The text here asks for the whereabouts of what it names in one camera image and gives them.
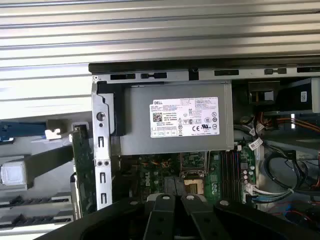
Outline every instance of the metal grille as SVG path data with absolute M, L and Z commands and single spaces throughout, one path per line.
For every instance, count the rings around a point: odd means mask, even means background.
M 0 119 L 91 110 L 88 63 L 318 54 L 318 0 L 4 0 Z

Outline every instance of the green circuit board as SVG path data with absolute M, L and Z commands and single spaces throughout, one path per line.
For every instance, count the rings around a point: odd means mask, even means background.
M 97 208 L 94 156 L 85 125 L 76 126 L 71 135 L 80 211 L 85 216 L 95 212 Z
M 207 172 L 204 178 L 190 174 L 186 181 L 203 183 L 203 194 L 210 204 L 221 198 L 243 201 L 245 182 L 255 184 L 254 152 L 246 141 L 239 143 L 241 151 L 184 152 L 134 156 L 138 165 L 139 196 L 145 201 L 150 194 L 164 192 L 164 178 L 180 177 L 187 171 Z M 186 186 L 187 192 L 196 192 L 196 182 Z
M 136 156 L 138 163 L 138 194 L 142 201 L 150 194 L 164 193 L 164 178 L 179 176 L 178 153 Z
M 248 142 L 239 145 L 241 150 L 210 152 L 204 196 L 211 204 L 220 199 L 242 203 L 246 183 L 256 184 L 255 154 Z
M 208 174 L 204 179 L 204 196 L 207 201 L 214 204 L 221 197 L 220 154 L 212 151 L 209 156 Z
M 181 155 L 181 168 L 182 169 L 194 169 L 204 168 L 206 152 L 183 152 Z

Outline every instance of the metal panel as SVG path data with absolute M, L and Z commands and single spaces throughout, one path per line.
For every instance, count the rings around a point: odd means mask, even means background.
M 318 54 L 319 10 L 318 0 L 3 0 L 0 119 L 90 111 L 88 63 Z
M 121 155 L 233 149 L 231 83 L 197 82 L 126 89 L 125 129 L 127 132 L 120 137 Z M 177 139 L 175 137 L 150 138 L 149 106 L 154 100 L 208 97 L 218 97 L 219 135 L 184 136 Z

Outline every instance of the motherboard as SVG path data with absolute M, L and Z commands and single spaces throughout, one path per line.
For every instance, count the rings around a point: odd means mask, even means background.
M 245 185 L 256 184 L 254 152 L 245 141 L 238 146 L 235 150 L 212 151 L 209 154 L 204 196 L 212 204 L 219 199 L 243 202 Z
M 221 198 L 242 202 L 245 185 L 256 183 L 255 156 L 248 142 L 235 150 L 135 156 L 138 195 L 164 193 L 165 177 L 182 177 L 187 193 L 204 195 L 210 204 Z

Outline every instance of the metal bracket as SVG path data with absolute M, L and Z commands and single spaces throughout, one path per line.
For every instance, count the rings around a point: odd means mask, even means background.
M 92 81 L 93 152 L 97 210 L 112 204 L 111 138 L 115 129 L 114 95 L 98 94 L 97 76 Z

